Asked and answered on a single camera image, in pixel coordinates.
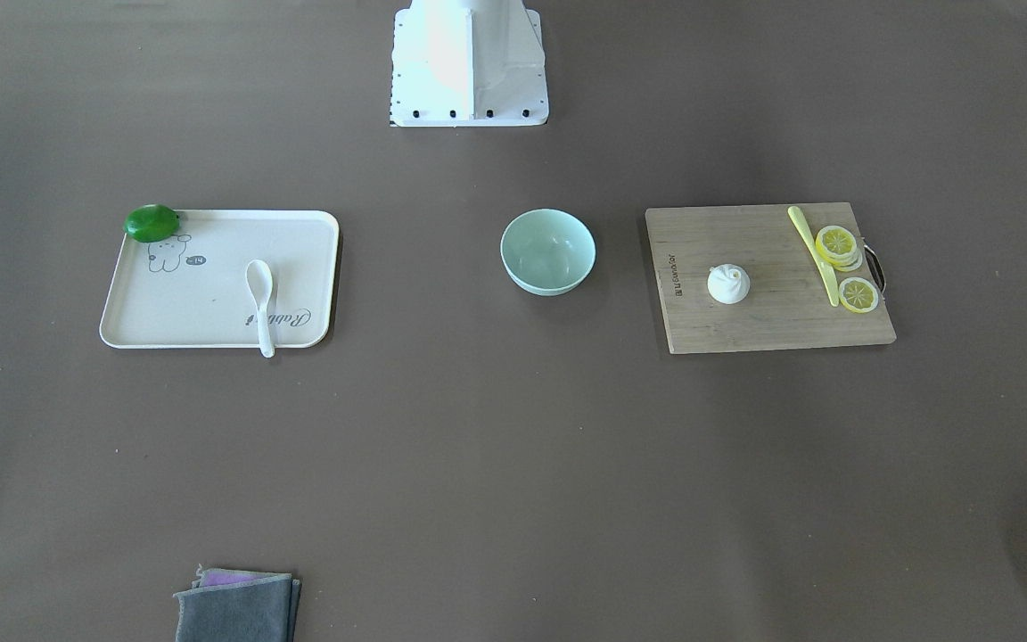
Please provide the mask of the wooden cutting board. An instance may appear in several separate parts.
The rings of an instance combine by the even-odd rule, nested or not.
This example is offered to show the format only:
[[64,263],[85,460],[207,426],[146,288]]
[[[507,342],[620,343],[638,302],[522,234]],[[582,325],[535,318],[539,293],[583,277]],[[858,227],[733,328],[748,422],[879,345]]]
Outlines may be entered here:
[[[785,204],[651,207],[645,228],[672,354],[896,340],[884,305],[865,314],[830,305]],[[750,279],[750,291],[738,303],[719,303],[708,292],[711,269],[725,264],[744,268]]]

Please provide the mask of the grey purple folded cloth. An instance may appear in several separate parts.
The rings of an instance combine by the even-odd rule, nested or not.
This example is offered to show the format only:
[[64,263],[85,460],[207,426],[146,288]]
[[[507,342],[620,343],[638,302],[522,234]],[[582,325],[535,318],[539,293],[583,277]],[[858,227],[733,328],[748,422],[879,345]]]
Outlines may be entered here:
[[293,641],[301,582],[286,572],[197,566],[178,592],[176,641]]

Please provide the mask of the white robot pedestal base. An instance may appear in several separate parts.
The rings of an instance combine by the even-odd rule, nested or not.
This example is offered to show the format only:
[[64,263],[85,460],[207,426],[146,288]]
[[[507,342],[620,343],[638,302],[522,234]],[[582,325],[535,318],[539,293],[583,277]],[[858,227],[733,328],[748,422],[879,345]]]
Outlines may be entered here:
[[547,123],[541,16],[522,1],[412,1],[394,15],[389,125]]

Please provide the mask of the cream rabbit serving tray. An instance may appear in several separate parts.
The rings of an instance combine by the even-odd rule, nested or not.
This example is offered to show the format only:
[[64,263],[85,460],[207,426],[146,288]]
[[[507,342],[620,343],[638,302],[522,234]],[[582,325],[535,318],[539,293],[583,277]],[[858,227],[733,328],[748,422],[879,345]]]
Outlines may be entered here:
[[245,280],[262,259],[275,280],[270,334],[301,349],[329,332],[340,244],[338,220],[321,210],[183,209],[160,243],[123,239],[99,336],[118,349],[256,349]]

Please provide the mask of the mint green bowl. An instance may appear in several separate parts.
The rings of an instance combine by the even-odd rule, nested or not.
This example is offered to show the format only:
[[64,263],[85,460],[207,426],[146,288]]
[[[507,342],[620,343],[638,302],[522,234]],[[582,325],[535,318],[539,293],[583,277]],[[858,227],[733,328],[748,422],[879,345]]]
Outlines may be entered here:
[[558,209],[533,209],[514,217],[500,240],[503,268],[531,295],[558,296],[586,277],[596,241],[578,217]]

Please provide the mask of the green lime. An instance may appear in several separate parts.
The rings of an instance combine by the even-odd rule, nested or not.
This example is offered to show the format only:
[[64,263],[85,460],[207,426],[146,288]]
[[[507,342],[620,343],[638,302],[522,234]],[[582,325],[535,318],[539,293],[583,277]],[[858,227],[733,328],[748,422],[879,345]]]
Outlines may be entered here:
[[172,207],[162,204],[146,204],[137,207],[126,216],[123,231],[138,243],[160,243],[176,234],[180,227],[180,216]]

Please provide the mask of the yellow plastic knife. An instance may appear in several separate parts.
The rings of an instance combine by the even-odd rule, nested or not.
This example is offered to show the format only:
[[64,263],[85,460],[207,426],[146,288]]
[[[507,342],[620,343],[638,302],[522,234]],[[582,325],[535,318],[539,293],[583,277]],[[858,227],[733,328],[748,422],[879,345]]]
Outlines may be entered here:
[[806,216],[804,216],[802,207],[787,207],[787,215],[796,232],[798,232],[801,236],[803,243],[806,244],[812,261],[814,261],[817,273],[820,277],[822,277],[826,296],[828,301],[830,301],[830,305],[832,308],[838,308],[840,305],[838,277],[836,277],[836,273],[834,268],[832,268],[832,265],[828,263],[828,261],[817,252],[816,237],[810,230],[809,223],[807,222]]

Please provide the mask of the white ceramic spoon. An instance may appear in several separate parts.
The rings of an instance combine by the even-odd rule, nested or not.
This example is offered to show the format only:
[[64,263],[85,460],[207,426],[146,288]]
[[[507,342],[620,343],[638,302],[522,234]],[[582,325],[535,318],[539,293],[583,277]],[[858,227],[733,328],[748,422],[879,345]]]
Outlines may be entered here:
[[245,268],[245,280],[254,304],[259,350],[264,358],[275,355],[275,345],[268,318],[268,308],[275,289],[272,268],[262,259],[250,260]]

